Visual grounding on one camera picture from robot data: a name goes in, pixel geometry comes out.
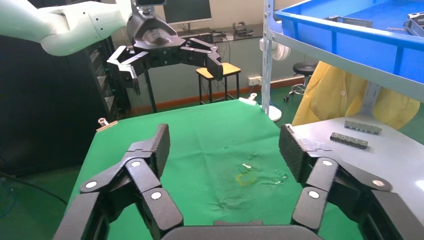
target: green tablecloth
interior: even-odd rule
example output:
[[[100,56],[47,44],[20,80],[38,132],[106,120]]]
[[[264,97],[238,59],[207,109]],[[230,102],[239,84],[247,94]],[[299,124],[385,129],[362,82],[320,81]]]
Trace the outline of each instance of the green tablecloth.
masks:
[[[238,100],[125,119],[98,132],[71,200],[83,181],[116,164],[131,143],[152,137],[162,123],[169,124],[171,149],[161,182],[184,225],[212,225],[215,220],[290,223],[302,188],[279,153],[279,128],[257,105]],[[362,239],[357,224],[332,204],[326,207],[319,235]],[[131,205],[111,224],[108,239],[151,237]]]

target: table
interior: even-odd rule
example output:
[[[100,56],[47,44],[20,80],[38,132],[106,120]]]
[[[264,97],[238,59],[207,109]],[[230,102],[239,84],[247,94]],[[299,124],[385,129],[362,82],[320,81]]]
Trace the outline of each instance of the table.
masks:
[[[171,138],[161,182],[186,226],[212,225],[215,220],[290,222],[302,187],[279,153],[279,128],[258,105],[238,100],[129,118],[96,133],[71,200],[83,181],[120,161],[131,143],[152,137],[161,123],[169,124]],[[242,164],[251,170],[246,173]],[[332,204],[327,205],[320,236],[361,239],[356,223]],[[131,205],[110,225],[108,239],[151,237]]]
[[[238,41],[238,40],[245,40],[245,39],[254,39],[254,38],[262,38],[262,31],[264,26],[262,24],[250,24],[250,25],[246,25],[246,28],[253,30],[253,34],[249,35],[249,36],[239,36],[235,33],[233,26],[228,26],[228,27],[220,27],[220,28],[215,28],[215,29],[211,29],[211,31],[215,31],[216,33],[220,33],[220,32],[225,32],[227,34],[231,34],[233,35],[233,39],[232,41]],[[186,33],[186,31],[179,31],[178,32],[178,36],[180,38],[186,39],[186,38],[202,38],[202,36],[204,36],[204,33],[201,34],[196,34],[196,33]],[[227,39],[222,38],[220,36],[213,36],[211,38],[211,40],[207,40],[206,42],[210,43],[210,44],[219,44],[219,43],[224,43],[227,41]]]
[[[380,135],[367,134],[345,128],[345,121],[377,126]],[[343,161],[388,181],[392,192],[397,193],[424,224],[424,145],[399,131],[375,120],[369,115],[339,117],[293,127],[301,138],[326,143]],[[368,141],[365,150],[330,140],[339,133]]]

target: wooden stool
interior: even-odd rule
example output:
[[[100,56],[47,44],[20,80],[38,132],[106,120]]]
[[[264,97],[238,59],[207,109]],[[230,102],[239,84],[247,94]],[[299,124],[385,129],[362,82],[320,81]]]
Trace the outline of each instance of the wooden stool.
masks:
[[[196,73],[199,76],[199,96],[200,96],[200,105],[206,104],[202,101],[202,77],[209,81],[209,103],[216,103],[223,100],[227,100],[228,97],[231,99],[238,99],[240,97],[240,87],[239,87],[239,73],[242,72],[242,70],[234,65],[229,64],[228,62],[222,63],[223,68],[223,78],[224,78],[224,86],[225,86],[225,97],[219,98],[216,100],[212,100],[212,81],[215,80],[214,77],[208,72],[208,69],[206,67],[198,68],[196,69]],[[227,77],[235,75],[236,76],[236,83],[237,83],[237,98],[233,97],[231,94],[228,93],[227,89]]]

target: blue storage crate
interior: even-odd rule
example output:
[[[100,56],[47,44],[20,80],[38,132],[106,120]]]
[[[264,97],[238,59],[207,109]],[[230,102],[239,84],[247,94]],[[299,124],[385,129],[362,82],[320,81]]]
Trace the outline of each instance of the blue storage crate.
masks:
[[[424,38],[386,30],[403,28],[417,12],[424,12],[424,0],[309,0],[275,15],[287,37],[424,84]],[[370,20],[373,28],[324,20],[330,16]]]

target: metal shelf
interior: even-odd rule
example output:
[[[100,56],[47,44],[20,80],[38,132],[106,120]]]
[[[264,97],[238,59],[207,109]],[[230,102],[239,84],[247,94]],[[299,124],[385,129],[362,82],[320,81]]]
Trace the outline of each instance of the metal shelf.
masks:
[[[265,11],[263,18],[263,38],[268,39],[268,41],[265,41],[268,42],[266,45],[271,46],[272,41],[275,41],[327,64],[343,69],[346,72],[355,74],[374,83],[375,85],[394,90],[400,94],[424,103],[424,85],[422,83],[348,60],[331,52],[285,36],[282,33],[282,25],[276,23],[273,18],[273,5],[273,0],[264,0]],[[272,48],[268,48],[268,46],[266,46],[263,51],[262,68],[262,103],[267,103],[263,105],[264,110],[265,107],[267,108],[269,106],[271,68]]]

